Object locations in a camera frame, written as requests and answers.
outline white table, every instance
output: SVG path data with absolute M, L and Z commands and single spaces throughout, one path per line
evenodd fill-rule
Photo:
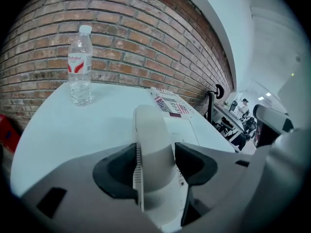
M 132 118 L 140 104 L 157 106 L 148 89 L 93 83 L 91 104 L 78 107 L 64 83 L 40 106 L 14 155 L 11 189 L 21 197 L 60 164 L 75 157 L 133 143 Z M 200 146 L 234 152 L 199 113 L 192 126 Z
M 234 130 L 233 133 L 236 133 L 233 137 L 230 138 L 230 142 L 232 142 L 236 137 L 238 137 L 238 135 L 242 132 L 244 132 L 244 128 L 243 125 L 241 123 L 240 120 L 238 120 L 233 114 L 231 114 L 230 111 L 218 106 L 218 105 L 214 105 L 214 109 L 217 113 L 221 114 L 222 116 L 224 116 L 233 126 L 234 126 Z

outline box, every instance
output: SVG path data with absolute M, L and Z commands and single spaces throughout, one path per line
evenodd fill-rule
M 177 94 L 160 88 L 151 87 L 150 94 L 164 112 L 177 114 L 194 114 L 193 109 Z

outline plastic water bottle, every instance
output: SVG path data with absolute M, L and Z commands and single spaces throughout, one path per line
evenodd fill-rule
M 93 46 L 89 35 L 92 27 L 82 25 L 79 35 L 68 50 L 68 79 L 71 98 L 79 106 L 91 102 L 91 65 Z

